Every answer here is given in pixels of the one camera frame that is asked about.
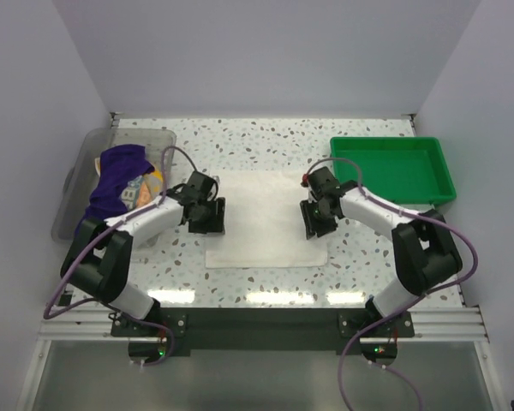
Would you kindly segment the purple towel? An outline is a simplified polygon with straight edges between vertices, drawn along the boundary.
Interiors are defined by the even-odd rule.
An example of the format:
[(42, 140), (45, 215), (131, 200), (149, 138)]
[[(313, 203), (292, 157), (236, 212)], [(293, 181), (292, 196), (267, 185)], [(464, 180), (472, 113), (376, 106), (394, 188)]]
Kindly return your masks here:
[(89, 205), (75, 228), (75, 234), (87, 218), (105, 220), (127, 213), (120, 200), (121, 192), (129, 181), (153, 170), (152, 164), (146, 160), (144, 146), (126, 144), (103, 151), (99, 158), (99, 182), (89, 197)]

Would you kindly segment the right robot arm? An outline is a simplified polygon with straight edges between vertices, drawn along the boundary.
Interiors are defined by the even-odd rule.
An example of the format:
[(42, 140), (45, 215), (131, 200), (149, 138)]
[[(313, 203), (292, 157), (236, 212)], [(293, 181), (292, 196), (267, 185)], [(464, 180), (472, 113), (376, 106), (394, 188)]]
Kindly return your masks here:
[(405, 211), (373, 195), (356, 181), (339, 182), (328, 168), (305, 174), (308, 198), (300, 202), (306, 238), (329, 235), (338, 221), (354, 219), (391, 241), (396, 276), (366, 302), (364, 325), (384, 336), (395, 325), (394, 313), (463, 268), (460, 253), (441, 214)]

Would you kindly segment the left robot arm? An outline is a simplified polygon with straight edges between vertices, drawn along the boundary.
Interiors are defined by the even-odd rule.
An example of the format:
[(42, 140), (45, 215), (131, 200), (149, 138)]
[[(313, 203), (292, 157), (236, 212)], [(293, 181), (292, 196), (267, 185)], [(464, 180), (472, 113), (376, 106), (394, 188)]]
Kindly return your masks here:
[(198, 235), (224, 233), (225, 198), (218, 181), (199, 171), (139, 209), (105, 220), (82, 221), (60, 271), (70, 284), (130, 318), (139, 334), (155, 334), (164, 323), (160, 303), (129, 281), (132, 251), (168, 229), (186, 224)]

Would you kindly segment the white towel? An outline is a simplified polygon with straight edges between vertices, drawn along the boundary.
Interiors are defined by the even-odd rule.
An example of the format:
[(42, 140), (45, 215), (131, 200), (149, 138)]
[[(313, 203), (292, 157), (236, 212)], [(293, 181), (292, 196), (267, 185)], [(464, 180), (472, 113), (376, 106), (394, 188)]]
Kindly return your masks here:
[(306, 238), (300, 202), (308, 197), (302, 172), (222, 170), (223, 235), (206, 238), (206, 267), (297, 268), (327, 262), (325, 241)]

